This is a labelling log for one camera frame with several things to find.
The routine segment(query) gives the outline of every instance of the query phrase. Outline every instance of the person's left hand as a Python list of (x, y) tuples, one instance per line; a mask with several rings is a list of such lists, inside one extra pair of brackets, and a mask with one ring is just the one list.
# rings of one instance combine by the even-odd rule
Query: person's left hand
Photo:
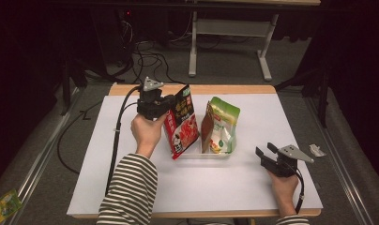
[(165, 113), (157, 120), (151, 121), (137, 114), (131, 121), (131, 132), (137, 142), (137, 154), (147, 158), (151, 157), (160, 140), (161, 127), (166, 119), (166, 115)]

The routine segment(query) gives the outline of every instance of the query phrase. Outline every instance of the gray carpet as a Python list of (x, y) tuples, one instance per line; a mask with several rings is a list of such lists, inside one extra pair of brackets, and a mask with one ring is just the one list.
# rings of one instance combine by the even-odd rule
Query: gray carpet
[[(260, 66), (254, 54), (254, 47), (261, 45), (262, 41), (258, 38), (245, 42), (242, 40), (244, 38), (227, 38), (214, 49), (199, 49), (196, 78), (188, 77), (189, 45), (176, 46), (172, 44), (167, 50), (158, 45), (152, 46), (145, 43), (141, 49), (144, 55), (146, 52), (163, 53), (169, 65), (169, 75), (174, 80), (184, 83), (274, 85), (294, 75), (309, 43), (308, 41), (290, 43), (287, 39), (273, 41), (267, 53), (267, 62), (273, 81), (266, 83), (263, 81)], [(205, 40), (200, 45), (207, 48), (213, 46), (214, 42)], [(153, 62), (155, 62), (155, 58), (144, 60), (144, 64), (150, 66), (144, 67), (142, 78), (149, 76), (168, 82), (167, 67), (159, 67), (154, 72), (155, 64)], [(118, 68), (109, 66), (109, 69), (114, 71)], [(136, 65), (135, 69), (139, 71), (140, 67)], [(130, 83), (135, 80), (135, 75), (131, 71), (122, 78)], [(77, 94), (78, 100), (71, 110), (67, 124), (73, 121), (79, 111), (86, 110), (108, 95), (110, 86), (109, 82), (89, 79), (89, 85)], [(309, 145), (314, 143), (321, 146), (321, 149), (327, 153), (326, 157), (319, 157), (315, 163), (308, 165), (324, 205), (322, 214), (312, 217), (311, 223), (371, 224), (371, 220), (374, 224), (379, 224), (379, 178), (342, 117), (334, 96), (329, 92), (329, 104), (326, 111), (327, 129), (322, 129), (314, 118), (315, 111), (312, 107), (314, 99), (303, 98), (298, 90), (299, 87), (289, 87), (279, 92), (283, 109), (297, 143), (303, 151), (307, 151)], [(89, 111), (86, 116), (90, 118), (89, 120), (83, 120), (82, 117), (78, 119), (62, 139), (61, 155), (65, 162), (75, 170), (80, 170), (82, 166), (86, 147), (97, 121), (99, 107), (100, 105)], [(0, 180), (0, 195), (12, 188), (19, 189), (23, 184), (25, 176), (36, 161), (38, 154), (44, 149), (60, 123), (62, 116), (59, 113), (61, 111), (62, 100), (60, 98), (54, 109), (38, 125), (9, 165)], [(335, 163), (338, 157), (341, 159), (339, 168)], [(341, 169), (345, 169), (350, 178), (343, 180), (338, 175)], [(20, 217), (14, 220), (15, 224), (95, 224), (94, 219), (76, 219), (66, 215), (77, 178), (77, 174), (68, 171), (58, 160), (56, 144), (54, 144), (53, 154)], [(356, 206), (349, 200), (349, 192), (345, 185), (348, 181), (353, 182), (367, 209), (367, 212), (361, 212), (360, 215), (364, 216), (366, 213), (370, 219), (362, 221), (362, 217), (356, 211)], [(275, 220), (275, 217), (260, 217), (256, 218), (256, 224), (274, 224)], [(227, 219), (211, 219), (211, 221), (229, 222)], [(182, 219), (154, 219), (152, 222), (153, 224), (186, 224)]]

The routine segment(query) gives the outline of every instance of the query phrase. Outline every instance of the striped sleeve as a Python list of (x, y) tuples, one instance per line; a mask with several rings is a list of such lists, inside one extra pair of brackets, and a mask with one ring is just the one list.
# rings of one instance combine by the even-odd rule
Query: striped sleeve
[(97, 224), (148, 224), (157, 184), (157, 169), (147, 157), (123, 157), (99, 208)]
[(283, 217), (277, 220), (277, 225), (310, 225), (309, 220), (299, 215)]

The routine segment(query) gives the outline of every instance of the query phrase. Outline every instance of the white tabletop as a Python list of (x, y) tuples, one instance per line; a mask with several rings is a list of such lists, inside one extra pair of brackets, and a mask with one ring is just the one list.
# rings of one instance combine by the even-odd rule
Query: white tabletop
[[(200, 126), (208, 100), (217, 96), (240, 108), (235, 151), (226, 159), (172, 160), (164, 135), (151, 160), (159, 172), (158, 193), (153, 217), (193, 218), (277, 215), (271, 184), (265, 168), (255, 155), (255, 147), (268, 157), (276, 158), (267, 148), (268, 142), (277, 147), (297, 146), (280, 100), (276, 94), (193, 95), (197, 123)], [(137, 96), (129, 98), (128, 104)], [(104, 197), (111, 163), (114, 128), (123, 96), (107, 96), (102, 104), (94, 133), (88, 146), (67, 214), (76, 218), (95, 218)], [(130, 121), (136, 106), (122, 116), (118, 156), (134, 152), (135, 140)], [(199, 147), (196, 142), (191, 148)], [(304, 214), (320, 212), (323, 207), (304, 162), (298, 168), (305, 180)], [(299, 188), (294, 196), (298, 200)]]

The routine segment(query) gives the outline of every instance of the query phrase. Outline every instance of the snack bag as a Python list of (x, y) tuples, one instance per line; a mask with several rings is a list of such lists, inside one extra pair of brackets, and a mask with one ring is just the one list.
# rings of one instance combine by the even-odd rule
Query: snack bag
[(236, 145), (235, 128), (240, 109), (218, 97), (213, 97), (209, 104), (214, 122), (210, 150), (217, 154), (231, 154)]
[(0, 223), (22, 207), (17, 191), (12, 189), (0, 198)]
[(164, 121), (164, 129), (172, 159), (177, 159), (199, 137), (198, 126), (195, 119), (190, 86), (187, 84), (176, 95), (175, 106), (168, 111)]

